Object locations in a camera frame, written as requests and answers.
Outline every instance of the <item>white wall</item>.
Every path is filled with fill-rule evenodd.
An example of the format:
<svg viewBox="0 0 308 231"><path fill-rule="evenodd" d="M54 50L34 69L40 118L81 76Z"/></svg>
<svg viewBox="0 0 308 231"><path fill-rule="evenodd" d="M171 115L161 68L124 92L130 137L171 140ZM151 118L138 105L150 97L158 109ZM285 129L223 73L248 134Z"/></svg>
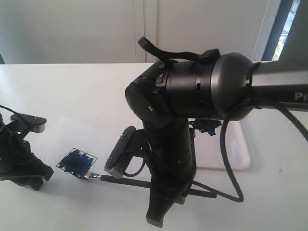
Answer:
<svg viewBox="0 0 308 231"><path fill-rule="evenodd" d="M146 35L170 51L219 48L252 58L263 53L279 3L0 0L0 54L7 64L154 62L137 45Z"/></svg>

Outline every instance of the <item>window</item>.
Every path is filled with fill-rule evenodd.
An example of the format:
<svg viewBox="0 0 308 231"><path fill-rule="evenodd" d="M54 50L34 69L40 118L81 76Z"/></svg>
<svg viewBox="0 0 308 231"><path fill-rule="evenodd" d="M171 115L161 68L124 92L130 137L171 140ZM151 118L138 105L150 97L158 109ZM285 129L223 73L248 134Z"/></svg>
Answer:
<svg viewBox="0 0 308 231"><path fill-rule="evenodd" d="M282 0L273 25L263 61L277 61L287 40L300 0Z"/></svg>

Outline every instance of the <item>table surface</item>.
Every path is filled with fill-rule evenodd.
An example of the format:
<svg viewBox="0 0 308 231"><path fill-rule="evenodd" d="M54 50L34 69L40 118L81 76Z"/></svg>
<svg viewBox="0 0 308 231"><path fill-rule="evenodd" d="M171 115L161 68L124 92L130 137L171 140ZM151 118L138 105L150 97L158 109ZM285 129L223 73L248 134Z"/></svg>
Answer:
<svg viewBox="0 0 308 231"><path fill-rule="evenodd" d="M0 103L18 112L48 119L46 129L66 116L104 129L112 124L112 135L129 125L141 127L129 109L125 87L150 64L27 64L0 65ZM104 91L110 97L102 99ZM125 108L125 119L119 112ZM1 110L4 122L10 113ZM308 114L294 112L308 126ZM278 111L252 111L243 121L252 155L252 166L235 173L245 201L235 203L218 197L188 196L184 205L175 204L166 214L164 230L306 230L308 226L307 143ZM30 134L34 141L39 134ZM225 171L198 170L196 180L235 194ZM129 208L103 209L119 213L108 230L158 230L147 224L147 190L132 188L121 201ZM33 191L3 181L0 183L1 230L95 230L65 209L38 197Z"/></svg>

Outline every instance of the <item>white table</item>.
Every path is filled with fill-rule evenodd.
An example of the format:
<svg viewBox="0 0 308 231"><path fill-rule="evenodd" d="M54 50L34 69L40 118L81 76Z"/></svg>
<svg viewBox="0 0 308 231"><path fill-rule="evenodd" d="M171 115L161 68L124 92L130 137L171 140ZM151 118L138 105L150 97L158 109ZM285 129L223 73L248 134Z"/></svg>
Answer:
<svg viewBox="0 0 308 231"><path fill-rule="evenodd" d="M47 129L66 116L89 126L113 126L119 135L129 125L141 127L129 109L125 87L150 64L0 65L0 103L18 112L47 118ZM108 91L110 97L100 98ZM10 113L1 110L4 122ZM308 126L308 114L295 113ZM255 110L243 120L253 158L249 170L235 175L245 201L188 196L175 204L164 220L164 230L307 230L307 143L279 112ZM39 134L30 134L31 142ZM227 193L235 193L225 171L199 170L196 179ZM131 194L110 211L119 213L113 231L158 230L147 224L149 191L131 188ZM0 230L91 230L86 221L37 197L29 189L0 182Z"/></svg>

